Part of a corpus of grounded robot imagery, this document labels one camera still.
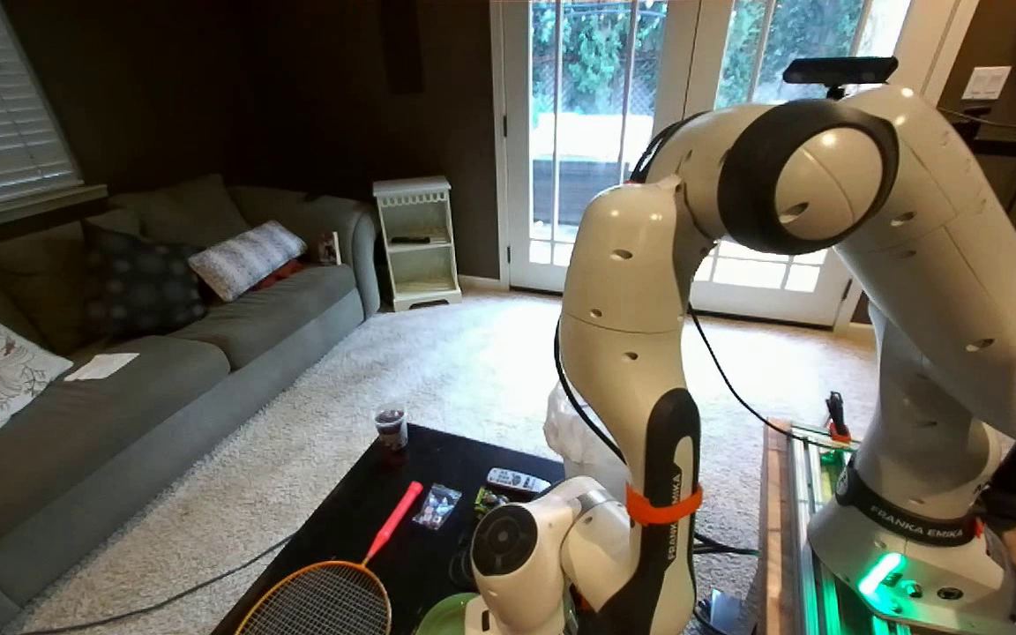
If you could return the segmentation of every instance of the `gray couch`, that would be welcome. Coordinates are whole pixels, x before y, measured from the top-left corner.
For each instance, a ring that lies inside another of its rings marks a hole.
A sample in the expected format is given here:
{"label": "gray couch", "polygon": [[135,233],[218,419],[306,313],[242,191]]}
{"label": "gray couch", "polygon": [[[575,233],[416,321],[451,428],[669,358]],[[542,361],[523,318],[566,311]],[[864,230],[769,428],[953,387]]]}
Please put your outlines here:
{"label": "gray couch", "polygon": [[[51,381],[0,432],[0,632],[376,311],[374,217],[345,197],[207,175],[114,197],[90,219],[202,246],[263,219],[299,237],[338,230],[345,266],[304,268],[187,329],[104,347],[136,361],[104,381]],[[0,240],[0,321],[85,361],[95,347],[75,333],[75,277],[81,224]]]}

